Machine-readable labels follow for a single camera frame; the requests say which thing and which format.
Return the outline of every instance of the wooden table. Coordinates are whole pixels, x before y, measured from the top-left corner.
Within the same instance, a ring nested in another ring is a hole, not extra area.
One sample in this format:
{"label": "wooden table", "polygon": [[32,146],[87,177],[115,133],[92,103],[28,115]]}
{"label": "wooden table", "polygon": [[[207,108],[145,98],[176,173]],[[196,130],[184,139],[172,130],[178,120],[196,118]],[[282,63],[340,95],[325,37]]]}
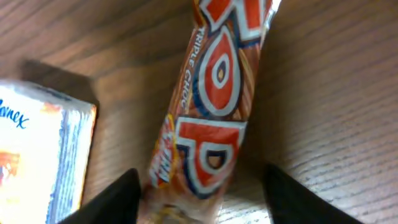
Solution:
{"label": "wooden table", "polygon": [[[100,102],[84,202],[145,175],[192,30],[186,0],[0,0],[0,75]],[[398,222],[398,2],[284,0],[221,223],[269,222],[265,161],[365,223]]]}

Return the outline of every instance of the orange wrapper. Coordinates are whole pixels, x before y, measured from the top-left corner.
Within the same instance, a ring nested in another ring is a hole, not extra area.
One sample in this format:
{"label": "orange wrapper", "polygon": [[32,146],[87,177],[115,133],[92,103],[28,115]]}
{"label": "orange wrapper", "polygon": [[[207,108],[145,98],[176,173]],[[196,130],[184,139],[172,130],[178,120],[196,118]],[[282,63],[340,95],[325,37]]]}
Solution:
{"label": "orange wrapper", "polygon": [[193,0],[195,29],[160,130],[138,223],[213,223],[280,0]]}

